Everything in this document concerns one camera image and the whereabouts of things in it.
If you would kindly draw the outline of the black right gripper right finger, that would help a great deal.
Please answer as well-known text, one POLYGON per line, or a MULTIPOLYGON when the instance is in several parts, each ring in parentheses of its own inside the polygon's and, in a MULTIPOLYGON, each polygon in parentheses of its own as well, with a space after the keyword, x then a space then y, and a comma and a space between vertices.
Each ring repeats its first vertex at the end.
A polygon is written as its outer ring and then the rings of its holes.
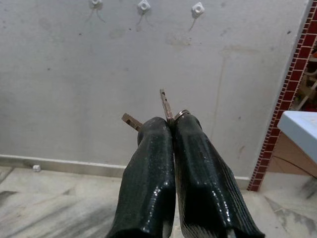
POLYGON ((174 127, 175 175, 181 231, 186 238, 264 238, 234 174, 196 117, 174 127))

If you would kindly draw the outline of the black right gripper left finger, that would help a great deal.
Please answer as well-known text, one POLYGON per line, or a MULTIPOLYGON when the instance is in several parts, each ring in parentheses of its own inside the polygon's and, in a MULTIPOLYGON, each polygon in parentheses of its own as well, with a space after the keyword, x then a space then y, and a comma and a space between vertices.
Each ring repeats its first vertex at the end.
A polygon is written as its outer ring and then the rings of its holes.
POLYGON ((171 131, 154 117, 143 124, 138 148, 124 170, 108 238, 168 238, 176 189, 171 131))

